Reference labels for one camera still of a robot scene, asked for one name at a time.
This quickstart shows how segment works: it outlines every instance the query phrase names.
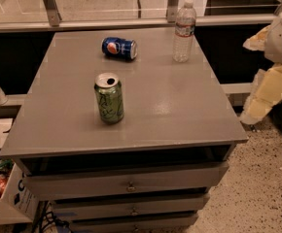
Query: soda can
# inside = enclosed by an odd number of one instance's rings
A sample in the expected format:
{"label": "soda can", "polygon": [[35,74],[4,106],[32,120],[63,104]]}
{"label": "soda can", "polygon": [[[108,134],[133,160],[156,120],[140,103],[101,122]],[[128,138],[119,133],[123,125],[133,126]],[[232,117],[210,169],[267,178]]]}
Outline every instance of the soda can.
{"label": "soda can", "polygon": [[113,73],[100,74],[95,78],[94,91],[101,119],[116,123],[123,119],[122,83]]}
{"label": "soda can", "polygon": [[132,60],[137,56],[137,44],[134,40],[107,37],[102,41],[102,52],[107,56]]}

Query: terrazzo floor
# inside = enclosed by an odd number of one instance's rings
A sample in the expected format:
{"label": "terrazzo floor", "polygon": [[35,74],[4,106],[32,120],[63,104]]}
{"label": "terrazzo floor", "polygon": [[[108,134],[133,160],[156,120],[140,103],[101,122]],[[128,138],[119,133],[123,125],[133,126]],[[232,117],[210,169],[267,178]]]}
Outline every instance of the terrazzo floor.
{"label": "terrazzo floor", "polygon": [[[230,155],[229,170],[210,189],[210,200],[198,212],[197,222],[163,232],[282,233],[282,133],[270,117],[256,124],[257,132],[244,127],[249,141]],[[0,233],[12,233],[13,228],[2,225]],[[27,225],[21,232],[30,229]]]}

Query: drawer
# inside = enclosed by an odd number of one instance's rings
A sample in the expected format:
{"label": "drawer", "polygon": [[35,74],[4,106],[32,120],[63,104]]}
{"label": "drawer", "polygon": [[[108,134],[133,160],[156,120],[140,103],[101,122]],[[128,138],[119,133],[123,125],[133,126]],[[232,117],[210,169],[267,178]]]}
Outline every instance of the drawer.
{"label": "drawer", "polygon": [[201,210],[209,200],[208,194],[193,194],[192,190],[112,196],[77,200],[75,203],[53,205],[61,220],[79,220],[115,216],[142,216],[171,212]]}
{"label": "drawer", "polygon": [[219,183],[228,167],[226,162],[211,162],[27,177],[23,182],[41,201],[47,201],[210,187]]}
{"label": "drawer", "polygon": [[74,233],[135,233],[140,230],[189,227],[196,220],[196,214],[181,213],[167,216],[144,216],[134,219],[76,221],[70,224],[70,229]]}

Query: gray tabletop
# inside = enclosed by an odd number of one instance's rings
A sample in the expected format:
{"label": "gray tabletop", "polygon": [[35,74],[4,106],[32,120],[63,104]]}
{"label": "gray tabletop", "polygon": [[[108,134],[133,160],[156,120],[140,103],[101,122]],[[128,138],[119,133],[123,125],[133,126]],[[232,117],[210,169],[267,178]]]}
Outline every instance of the gray tabletop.
{"label": "gray tabletop", "polygon": [[[101,51],[105,37],[134,39],[132,62]],[[194,40],[186,63],[172,59],[172,28],[56,33],[1,156],[39,156],[211,146],[247,140]],[[123,84],[124,118],[100,120],[98,74]]]}

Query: bottle label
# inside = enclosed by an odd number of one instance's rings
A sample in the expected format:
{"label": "bottle label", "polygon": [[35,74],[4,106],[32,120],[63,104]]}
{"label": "bottle label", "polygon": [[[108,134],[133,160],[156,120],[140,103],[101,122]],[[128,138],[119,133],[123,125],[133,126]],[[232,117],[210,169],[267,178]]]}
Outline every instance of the bottle label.
{"label": "bottle label", "polygon": [[181,37],[190,37],[194,34],[195,25],[181,25],[176,23],[176,35]]}

